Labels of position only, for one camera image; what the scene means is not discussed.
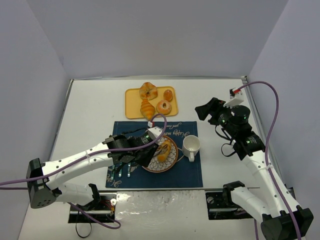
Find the small croissant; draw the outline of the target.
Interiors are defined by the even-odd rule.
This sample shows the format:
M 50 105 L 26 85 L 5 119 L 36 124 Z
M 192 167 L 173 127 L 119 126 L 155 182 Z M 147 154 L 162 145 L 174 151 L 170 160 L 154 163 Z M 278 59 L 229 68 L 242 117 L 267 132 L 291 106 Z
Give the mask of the small croissant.
M 159 163 L 163 163 L 170 154 L 172 149 L 171 142 L 169 140 L 165 140 L 159 147 L 159 154 L 157 155 L 157 161 Z

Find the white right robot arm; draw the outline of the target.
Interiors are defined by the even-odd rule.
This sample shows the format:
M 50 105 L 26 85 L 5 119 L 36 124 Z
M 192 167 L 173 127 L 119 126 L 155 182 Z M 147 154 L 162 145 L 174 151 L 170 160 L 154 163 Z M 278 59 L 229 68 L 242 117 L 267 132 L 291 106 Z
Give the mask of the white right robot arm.
M 208 122 L 221 127 L 223 138 L 251 172 L 264 200 L 238 180 L 223 185 L 225 202 L 251 215 L 267 240 L 301 239 L 314 219 L 311 210 L 300 206 L 266 158 L 266 147 L 249 124 L 250 109 L 243 105 L 231 108 L 226 105 L 225 101 L 214 97 L 207 104 L 197 106 L 195 111 L 201 121 L 211 116 Z

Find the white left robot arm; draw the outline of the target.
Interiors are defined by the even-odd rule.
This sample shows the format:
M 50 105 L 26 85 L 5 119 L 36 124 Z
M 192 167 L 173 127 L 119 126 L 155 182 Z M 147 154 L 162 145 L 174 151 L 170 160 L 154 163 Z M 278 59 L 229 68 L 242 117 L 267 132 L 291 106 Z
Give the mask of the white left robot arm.
M 63 202 L 78 205 L 82 210 L 95 209 L 101 202 L 97 186 L 68 181 L 104 167 L 116 166 L 117 172 L 126 164 L 147 167 L 157 152 L 161 134 L 161 129 L 154 127 L 139 137 L 113 135 L 90 149 L 60 160 L 31 160 L 26 175 L 31 208 Z

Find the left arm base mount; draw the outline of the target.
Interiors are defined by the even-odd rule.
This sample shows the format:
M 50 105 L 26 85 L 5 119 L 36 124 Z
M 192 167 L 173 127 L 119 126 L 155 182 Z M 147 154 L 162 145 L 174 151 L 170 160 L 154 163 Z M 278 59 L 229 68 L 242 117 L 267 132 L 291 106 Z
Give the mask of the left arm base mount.
M 102 193 L 100 203 L 91 210 L 85 212 L 92 218 L 104 224 L 110 224 L 115 219 L 117 195 L 115 193 Z M 69 208 L 68 221 L 69 224 L 79 223 L 95 223 L 81 212 L 78 212 L 74 207 Z

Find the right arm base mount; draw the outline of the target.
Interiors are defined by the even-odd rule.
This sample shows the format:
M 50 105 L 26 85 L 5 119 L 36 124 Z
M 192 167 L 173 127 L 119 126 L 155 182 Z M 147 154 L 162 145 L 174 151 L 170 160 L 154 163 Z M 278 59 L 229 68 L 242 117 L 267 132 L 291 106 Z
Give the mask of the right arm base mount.
M 205 199 L 209 220 L 242 220 L 253 218 L 240 206 L 229 206 L 223 198 L 222 190 L 206 191 Z

